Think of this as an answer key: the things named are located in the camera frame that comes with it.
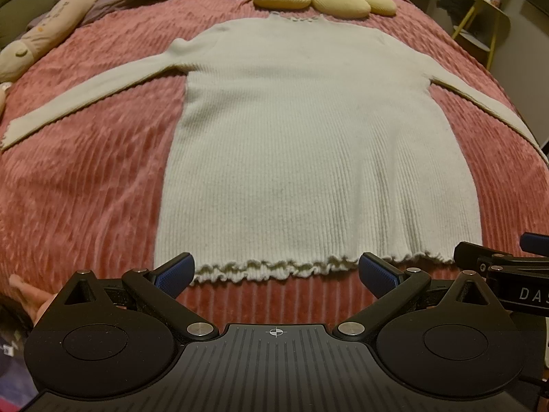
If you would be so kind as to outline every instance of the bedspread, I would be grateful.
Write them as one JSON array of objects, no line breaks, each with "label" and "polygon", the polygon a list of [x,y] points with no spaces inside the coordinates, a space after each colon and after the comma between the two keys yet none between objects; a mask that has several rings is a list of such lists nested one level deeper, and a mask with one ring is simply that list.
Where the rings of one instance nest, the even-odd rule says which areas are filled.
[{"label": "bedspread", "polygon": [[[352,23],[393,35],[512,107],[484,68],[433,20],[409,2],[396,1],[393,19],[373,15]],[[293,15],[315,14],[309,9]],[[167,0],[109,14],[78,29],[17,82],[0,134],[11,119],[102,71],[160,53],[176,37],[190,39],[215,23],[267,15],[250,0]],[[476,184],[484,245],[520,255],[523,231],[549,233],[547,167],[497,119],[436,85],[430,91]],[[152,265],[164,169],[184,98],[185,77],[165,74],[47,126],[1,156],[2,292],[13,295],[7,288],[12,272],[54,291],[78,268],[118,277],[131,267]],[[455,274],[441,271],[445,277]],[[195,286],[182,300],[220,327],[250,318],[333,323],[371,301],[356,271],[238,287]]]}]

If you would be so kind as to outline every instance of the pink blanket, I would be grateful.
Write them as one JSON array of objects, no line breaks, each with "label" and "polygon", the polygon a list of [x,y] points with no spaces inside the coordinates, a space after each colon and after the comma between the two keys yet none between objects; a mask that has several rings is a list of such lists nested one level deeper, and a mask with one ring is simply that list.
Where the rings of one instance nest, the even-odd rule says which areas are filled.
[{"label": "pink blanket", "polygon": [[[512,106],[484,68],[433,20],[409,2],[395,1],[396,17],[373,15],[353,23],[393,35]],[[309,9],[291,15],[315,14]],[[267,15],[251,0],[166,0],[111,13],[77,29],[16,83],[0,134],[11,119],[102,71],[160,53],[176,37],[190,39],[215,23]],[[484,244],[520,254],[522,232],[549,233],[545,164],[500,121],[438,86],[431,92],[476,183]],[[1,292],[14,296],[7,288],[12,272],[54,291],[79,268],[118,277],[152,265],[164,169],[184,100],[185,76],[165,75],[47,126],[0,157]],[[451,267],[431,269],[438,277],[455,274]],[[312,296],[320,292],[322,297]],[[285,282],[206,284],[188,289],[182,300],[222,327],[241,320],[334,323],[372,298],[351,271]]]}]

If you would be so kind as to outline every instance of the silver screw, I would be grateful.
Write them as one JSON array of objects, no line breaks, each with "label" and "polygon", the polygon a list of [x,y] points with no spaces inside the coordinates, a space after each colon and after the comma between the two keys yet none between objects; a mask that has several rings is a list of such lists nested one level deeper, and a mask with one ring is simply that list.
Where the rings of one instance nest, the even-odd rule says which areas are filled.
[{"label": "silver screw", "polygon": [[187,327],[187,331],[195,336],[206,336],[213,331],[213,327],[206,322],[195,322]]},{"label": "silver screw", "polygon": [[343,322],[339,324],[338,330],[348,336],[356,336],[364,332],[364,326],[358,322]]}]

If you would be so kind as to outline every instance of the sweater sleeve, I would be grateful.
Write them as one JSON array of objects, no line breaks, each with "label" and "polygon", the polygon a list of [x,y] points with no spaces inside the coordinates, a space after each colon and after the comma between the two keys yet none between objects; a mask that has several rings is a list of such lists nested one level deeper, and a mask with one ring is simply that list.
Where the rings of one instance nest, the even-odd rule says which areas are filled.
[{"label": "sweater sleeve", "polygon": [[430,79],[431,82],[454,91],[465,99],[471,101],[473,104],[484,110],[489,115],[499,119],[501,122],[509,126],[509,128],[516,131],[524,139],[526,139],[532,145],[532,147],[536,149],[536,151],[545,161],[545,163],[548,163],[547,156],[541,151],[531,131],[514,111],[512,111],[509,107],[502,104],[501,102],[474,89],[465,81],[444,69],[432,57],[425,55],[423,56],[425,57],[425,59],[421,61],[423,65],[422,71],[425,73],[426,77]]},{"label": "sweater sleeve", "polygon": [[7,150],[42,127],[164,71],[196,70],[200,58],[217,42],[216,34],[219,34],[216,30],[205,31],[188,42],[175,39],[162,54],[120,65],[82,82],[40,108],[13,119],[7,127],[0,149]]}]

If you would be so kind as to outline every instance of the white sweater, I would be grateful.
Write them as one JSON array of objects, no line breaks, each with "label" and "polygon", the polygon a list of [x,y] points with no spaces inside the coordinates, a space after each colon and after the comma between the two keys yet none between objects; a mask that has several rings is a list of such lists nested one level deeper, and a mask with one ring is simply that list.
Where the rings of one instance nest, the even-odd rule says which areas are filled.
[{"label": "white sweater", "polygon": [[476,189],[431,81],[521,134],[520,118],[379,30],[279,16],[218,24],[12,121],[7,148],[107,95],[188,73],[155,266],[191,252],[199,281],[344,270],[370,251],[451,260],[481,243]]}]

